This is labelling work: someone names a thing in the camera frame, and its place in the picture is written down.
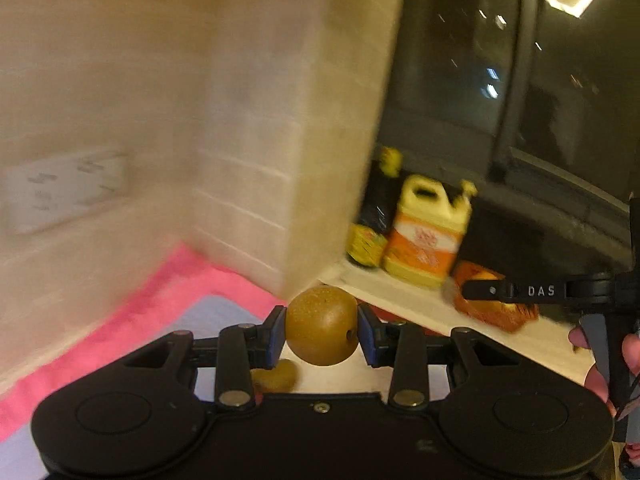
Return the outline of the brown kiwi fruit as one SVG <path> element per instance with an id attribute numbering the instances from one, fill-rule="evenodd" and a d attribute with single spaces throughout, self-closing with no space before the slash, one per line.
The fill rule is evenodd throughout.
<path id="1" fill-rule="evenodd" d="M 285 315 L 288 348 L 315 366 L 346 361 L 358 347 L 358 302 L 343 289 L 319 285 L 290 301 Z"/>

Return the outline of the brown fruit under gripper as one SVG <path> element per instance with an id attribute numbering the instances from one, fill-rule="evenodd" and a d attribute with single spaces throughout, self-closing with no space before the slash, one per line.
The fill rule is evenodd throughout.
<path id="1" fill-rule="evenodd" d="M 250 374 L 257 392 L 290 393 L 295 390 L 298 383 L 299 367 L 289 359 L 280 359 L 270 370 L 254 368 Z"/>

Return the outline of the pink and lavender mat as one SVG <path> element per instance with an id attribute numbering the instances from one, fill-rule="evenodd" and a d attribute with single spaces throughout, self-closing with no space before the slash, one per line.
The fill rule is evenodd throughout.
<path id="1" fill-rule="evenodd" d="M 103 324 L 1 397 L 1 477 L 47 477 L 29 422 L 48 394 L 172 330 L 213 337 L 232 323 L 264 320 L 280 302 L 240 274 L 179 247 Z"/>

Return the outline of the red white fruit box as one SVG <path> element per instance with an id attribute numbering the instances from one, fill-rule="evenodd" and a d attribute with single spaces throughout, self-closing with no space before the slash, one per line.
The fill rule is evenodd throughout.
<path id="1" fill-rule="evenodd" d="M 570 344 L 567 325 L 538 318 L 513 334 L 506 333 L 457 311 L 451 300 L 456 288 L 449 283 L 442 289 L 414 286 L 382 270 L 361 269 L 345 260 L 324 270 L 319 281 L 436 333 L 448 335 L 455 327 L 472 328 L 574 382 L 583 382 L 593 364 L 589 351 L 575 350 Z"/>

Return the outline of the orange mesh basket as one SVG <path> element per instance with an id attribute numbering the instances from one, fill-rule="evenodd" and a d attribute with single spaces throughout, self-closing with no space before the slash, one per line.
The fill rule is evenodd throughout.
<path id="1" fill-rule="evenodd" d="M 484 268 L 477 263 L 460 261 L 452 272 L 458 291 L 454 295 L 454 307 L 470 318 L 515 333 L 528 322 L 536 322 L 539 309 L 536 304 L 504 304 L 500 301 L 466 300 L 461 295 L 461 286 L 469 280 L 502 280 L 503 275 Z"/>

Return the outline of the yellow oil jug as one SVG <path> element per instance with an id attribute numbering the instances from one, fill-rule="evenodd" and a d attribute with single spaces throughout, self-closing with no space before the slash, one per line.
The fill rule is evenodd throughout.
<path id="1" fill-rule="evenodd" d="M 439 288 L 446 280 L 472 214 L 475 184 L 460 182 L 450 200 L 442 182 L 413 174 L 405 180 L 397 205 L 383 269 L 413 285 Z"/>

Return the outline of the dark soy sauce bottle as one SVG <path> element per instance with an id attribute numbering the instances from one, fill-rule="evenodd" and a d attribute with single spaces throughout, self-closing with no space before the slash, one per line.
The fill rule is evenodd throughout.
<path id="1" fill-rule="evenodd" d="M 402 185 L 402 154 L 382 146 L 372 164 L 358 216 L 349 228 L 346 256 L 357 266 L 378 268 L 393 229 Z"/>

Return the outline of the dark window frame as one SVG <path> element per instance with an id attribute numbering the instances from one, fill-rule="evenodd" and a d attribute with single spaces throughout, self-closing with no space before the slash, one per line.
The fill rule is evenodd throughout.
<path id="1" fill-rule="evenodd" d="M 639 0 L 402 0 L 378 142 L 477 185 L 468 254 L 626 266 Z"/>

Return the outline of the white wall power socket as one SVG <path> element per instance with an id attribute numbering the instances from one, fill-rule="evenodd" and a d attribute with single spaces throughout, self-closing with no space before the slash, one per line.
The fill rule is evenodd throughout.
<path id="1" fill-rule="evenodd" d="M 53 155 L 8 168 L 2 184 L 11 230 L 35 233 L 124 196 L 128 156 L 114 146 Z"/>

